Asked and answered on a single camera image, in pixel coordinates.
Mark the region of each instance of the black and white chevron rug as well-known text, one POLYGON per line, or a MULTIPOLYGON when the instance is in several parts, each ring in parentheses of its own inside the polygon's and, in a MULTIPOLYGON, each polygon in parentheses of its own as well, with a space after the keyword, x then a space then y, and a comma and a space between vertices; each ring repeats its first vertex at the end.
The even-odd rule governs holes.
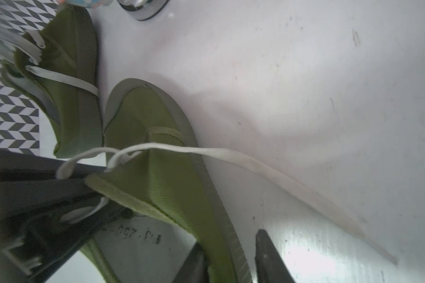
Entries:
MULTIPOLYGON (((56 8, 53 0, 0 0, 0 26, 18 34, 42 29, 56 8)), ((33 101, 5 87, 1 75, 0 149, 39 155, 39 110, 33 101)))

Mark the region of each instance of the shoe sole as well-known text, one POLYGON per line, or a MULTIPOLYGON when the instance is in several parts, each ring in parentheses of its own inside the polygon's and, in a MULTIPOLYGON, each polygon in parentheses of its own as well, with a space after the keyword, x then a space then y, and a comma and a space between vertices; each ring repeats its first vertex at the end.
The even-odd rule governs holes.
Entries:
MULTIPOLYGON (((85 8, 69 6, 74 13, 77 42, 77 77, 96 85, 97 38, 93 23, 85 8)), ((84 90, 77 90, 79 106, 78 153, 103 144, 99 98, 84 90)))
MULTIPOLYGON (((173 100, 170 95, 165 93, 162 89, 139 79, 125 79, 115 86, 112 94, 110 95, 113 97, 113 99, 109 99, 107 102, 106 112, 104 115, 105 128, 112 121, 115 114, 119 110, 119 106, 121 105, 125 95, 137 87, 152 89, 170 112, 170 115, 178 127, 178 131, 180 131, 180 133, 183 135, 184 144, 187 147, 198 147, 197 139, 195 138, 192 126, 175 100, 173 100)), ((192 164, 194 165, 195 170, 197 171, 197 174, 202 182, 203 188, 205 189, 206 196, 208 197, 212 206, 214 217, 218 222, 221 234, 227 241, 228 249, 232 256, 232 262, 235 267, 236 277, 238 278, 238 283, 252 283, 252 276, 250 274, 249 265, 244 255, 244 251, 242 250, 241 243, 239 242, 238 235, 236 234, 225 207, 223 206, 222 201, 214 187, 213 181, 209 176, 203 158, 199 154, 189 155, 192 164)))

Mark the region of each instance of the shoelace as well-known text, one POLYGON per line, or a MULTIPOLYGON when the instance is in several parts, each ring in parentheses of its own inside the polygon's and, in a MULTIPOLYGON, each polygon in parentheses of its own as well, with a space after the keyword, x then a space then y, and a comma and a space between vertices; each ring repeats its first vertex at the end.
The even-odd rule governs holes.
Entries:
MULTIPOLYGON (((30 63, 39 65, 42 60, 41 49, 46 48, 46 43, 44 38, 40 35, 39 31, 27 30, 26 32, 30 35, 35 44, 25 39, 24 37, 14 34, 2 27, 0 27, 0 40, 22 50, 22 52, 29 56, 30 63)), ((14 64, 13 50, 9 50, 5 45, 0 45, 0 56, 14 64)), ((36 76, 82 88, 98 96, 98 89, 94 85, 79 78, 68 76, 55 71, 46 70, 38 66, 26 65, 25 68, 27 71, 36 76)))
POLYGON ((284 175, 283 173, 278 172, 277 170, 269 167, 268 165, 256 160, 253 157, 240 153, 234 150, 227 149, 207 149, 207 148, 192 148, 192 147, 182 147, 175 146, 170 144, 159 144, 159 143, 146 143, 146 144, 137 144, 130 147, 127 147, 123 150, 117 150, 114 148, 102 147, 95 148, 88 151, 85 151, 81 154, 78 154, 66 161, 60 166, 57 170, 57 179, 66 179, 69 178, 73 171, 77 161, 96 156, 99 153, 113 153, 114 155, 107 163, 107 171, 111 171, 119 164, 124 164, 133 157, 137 156, 143 150, 149 149, 159 149, 159 150, 169 150, 180 153, 191 153, 191 154, 201 154, 209 157, 213 157, 228 163, 234 164, 236 166, 242 167, 248 171, 256 173, 261 177, 267 179, 268 181, 278 185, 285 191, 289 192, 291 195, 297 197, 310 207, 317 210, 319 213, 329 218, 332 222, 342 228, 345 232, 357 236, 358 238, 367 242, 371 247, 379 252, 382 256, 386 257, 393 264, 397 264, 398 260, 396 257, 387 252, 383 247, 378 245, 372 239, 370 239, 363 230, 360 228, 358 222, 347 215, 342 209, 336 206, 333 202, 329 201, 324 196, 319 193, 307 188, 306 186, 298 183, 292 178, 284 175))

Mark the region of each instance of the white surface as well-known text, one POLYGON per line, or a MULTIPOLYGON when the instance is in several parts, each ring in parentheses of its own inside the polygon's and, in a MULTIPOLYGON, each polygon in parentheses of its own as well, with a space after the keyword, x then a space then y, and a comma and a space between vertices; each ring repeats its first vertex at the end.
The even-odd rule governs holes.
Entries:
POLYGON ((185 111, 202 147, 253 156, 320 192, 393 266, 283 190, 206 159, 255 280, 264 228, 306 282, 425 282, 425 0, 171 0, 137 22, 93 12, 105 106, 127 77, 185 111))
POLYGON ((102 275, 81 252, 76 252, 46 283, 105 283, 102 275))
POLYGON ((140 215, 118 218, 95 239, 121 283, 171 283, 196 242, 180 227, 140 215))

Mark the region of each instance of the shoe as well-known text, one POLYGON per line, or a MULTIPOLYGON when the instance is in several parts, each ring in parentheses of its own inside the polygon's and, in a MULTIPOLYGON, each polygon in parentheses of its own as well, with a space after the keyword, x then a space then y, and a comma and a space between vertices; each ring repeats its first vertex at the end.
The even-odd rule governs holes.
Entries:
MULTIPOLYGON (((145 142, 197 147, 192 127, 160 88, 126 79, 112 91, 104 116, 107 147, 145 142)), ((209 262, 210 282, 251 282, 238 236, 197 154, 147 150, 86 184, 135 212, 178 225, 192 234, 209 262)))
MULTIPOLYGON (((397 264, 397 258, 368 237, 354 218, 319 193, 240 152, 198 148, 180 107, 150 83, 137 79, 120 82, 109 97, 104 122, 107 147, 74 156, 58 169, 57 178, 68 178, 82 158, 113 153, 108 156, 107 170, 89 175, 86 184, 124 207, 191 233, 209 261, 210 282, 247 283, 252 278, 238 236, 201 155, 266 178, 397 264)), ((108 275, 108 282, 119 282, 109 276, 113 271, 105 264, 101 247, 91 241, 90 246, 84 247, 85 252, 96 255, 92 261, 104 276, 108 275)))
POLYGON ((54 155, 70 158, 102 146, 97 41, 86 9, 66 5, 43 30, 23 37, 0 27, 0 41, 8 44, 0 43, 4 83, 47 115, 57 138, 54 155))

